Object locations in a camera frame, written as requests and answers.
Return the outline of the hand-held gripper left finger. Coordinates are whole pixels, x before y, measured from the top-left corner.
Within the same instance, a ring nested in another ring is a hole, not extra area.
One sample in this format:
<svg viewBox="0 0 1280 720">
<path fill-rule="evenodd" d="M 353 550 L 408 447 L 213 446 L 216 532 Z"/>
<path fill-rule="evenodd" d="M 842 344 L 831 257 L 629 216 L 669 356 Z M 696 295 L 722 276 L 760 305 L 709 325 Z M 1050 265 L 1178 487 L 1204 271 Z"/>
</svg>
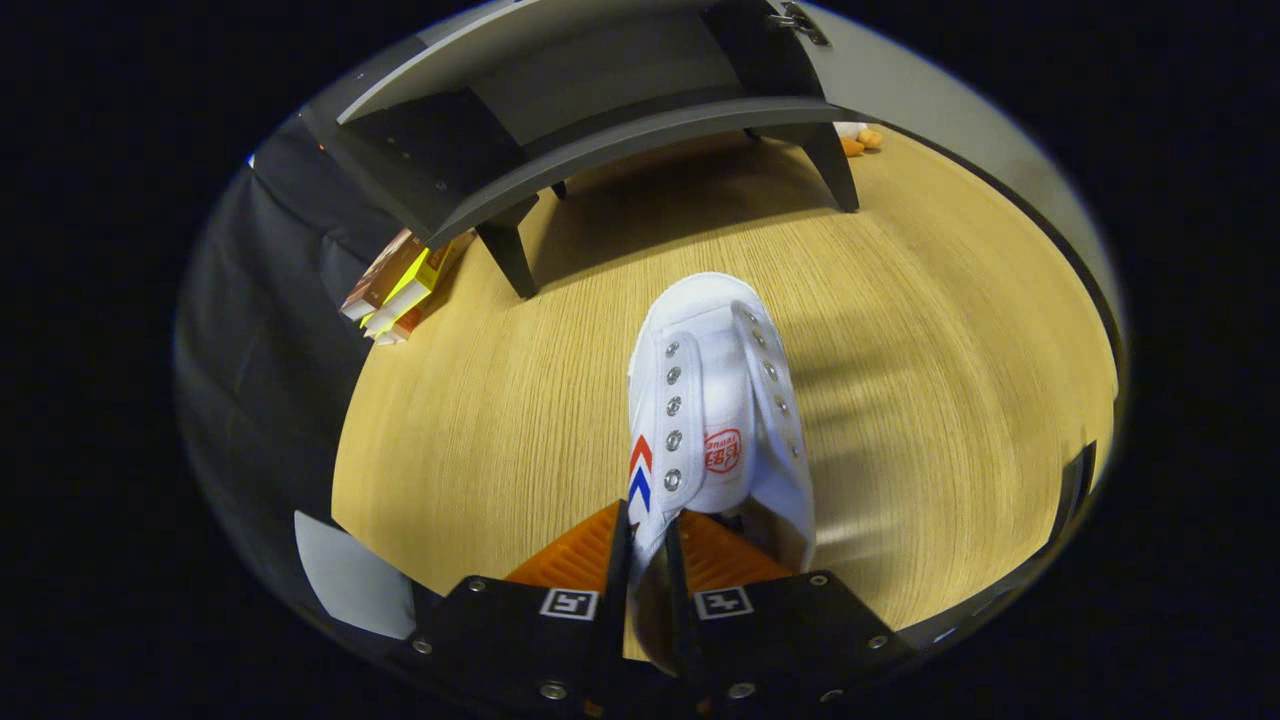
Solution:
<svg viewBox="0 0 1280 720">
<path fill-rule="evenodd" d="M 618 717 L 632 533 L 625 502 L 605 515 L 602 589 L 466 577 L 411 633 L 411 678 L 481 719 Z"/>
</svg>

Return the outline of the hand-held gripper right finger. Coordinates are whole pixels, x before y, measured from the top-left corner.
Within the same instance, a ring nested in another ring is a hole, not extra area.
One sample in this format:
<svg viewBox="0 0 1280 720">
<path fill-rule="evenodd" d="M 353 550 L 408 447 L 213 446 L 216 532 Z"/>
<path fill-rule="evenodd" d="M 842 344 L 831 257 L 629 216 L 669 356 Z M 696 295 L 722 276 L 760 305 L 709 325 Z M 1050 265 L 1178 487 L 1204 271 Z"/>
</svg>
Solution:
<svg viewBox="0 0 1280 720">
<path fill-rule="evenodd" d="M 682 534 L 666 532 L 666 603 L 689 715 L 833 716 L 915 660 L 829 571 L 691 591 Z"/>
</svg>

